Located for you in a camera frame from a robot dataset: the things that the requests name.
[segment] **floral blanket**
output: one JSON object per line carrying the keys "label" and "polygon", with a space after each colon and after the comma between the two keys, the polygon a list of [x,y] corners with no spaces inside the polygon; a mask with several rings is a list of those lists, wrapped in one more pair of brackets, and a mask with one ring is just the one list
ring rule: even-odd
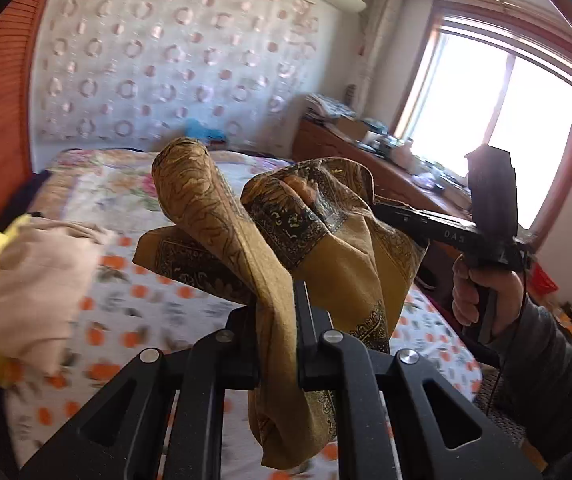
{"label": "floral blanket", "polygon": [[[187,348],[223,328],[228,313],[239,306],[132,263],[138,238],[149,229],[170,224],[159,210],[150,177],[155,156],[128,150],[61,153],[50,165],[53,176],[31,206],[48,218],[96,222],[120,235],[108,247],[80,302],[60,373],[44,377],[20,362],[8,366],[6,415],[20,465],[142,349],[153,346],[172,352]],[[212,158],[237,196],[253,175],[288,164],[231,152],[214,152]],[[415,287],[390,339],[391,352],[408,347],[427,356],[472,399],[481,380],[476,361]],[[262,449],[248,427],[247,408],[246,392],[226,391],[224,480],[337,478],[336,443],[290,472],[261,466]]]}

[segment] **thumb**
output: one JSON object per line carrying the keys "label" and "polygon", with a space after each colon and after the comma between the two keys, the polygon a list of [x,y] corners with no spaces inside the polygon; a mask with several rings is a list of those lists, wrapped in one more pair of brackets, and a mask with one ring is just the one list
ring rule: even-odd
{"label": "thumb", "polygon": [[477,285],[494,288],[498,291],[510,288],[512,284],[512,272],[503,269],[469,269],[470,279]]}

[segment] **person's hand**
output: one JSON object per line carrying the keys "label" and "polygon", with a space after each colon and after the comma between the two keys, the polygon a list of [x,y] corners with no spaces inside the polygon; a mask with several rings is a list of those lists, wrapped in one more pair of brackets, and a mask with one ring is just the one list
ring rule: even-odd
{"label": "person's hand", "polygon": [[517,274],[501,269],[469,269],[462,256],[455,261],[452,270],[452,312],[463,326],[470,326],[479,320],[479,294],[475,283],[497,291],[497,313],[491,329],[493,336],[500,335],[517,319],[524,294],[522,280]]}

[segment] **window pane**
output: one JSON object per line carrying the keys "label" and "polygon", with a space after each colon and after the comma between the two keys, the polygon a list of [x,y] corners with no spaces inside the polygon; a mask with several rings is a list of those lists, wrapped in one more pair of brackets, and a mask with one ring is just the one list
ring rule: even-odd
{"label": "window pane", "polygon": [[484,139],[502,87],[507,54],[446,35],[431,87],[412,130],[413,153],[465,176],[464,155]]}
{"label": "window pane", "polygon": [[511,152],[522,227],[530,227],[546,198],[571,122],[572,86],[517,58],[490,145]]}

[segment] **wall covering with circle pattern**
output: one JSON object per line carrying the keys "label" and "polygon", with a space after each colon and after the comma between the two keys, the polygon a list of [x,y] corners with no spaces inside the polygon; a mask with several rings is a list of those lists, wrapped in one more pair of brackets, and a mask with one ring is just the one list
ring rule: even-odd
{"label": "wall covering with circle pattern", "polygon": [[229,149],[281,152],[318,25],[306,0],[49,0],[32,69],[36,166],[56,147],[158,149],[187,118],[223,130]]}

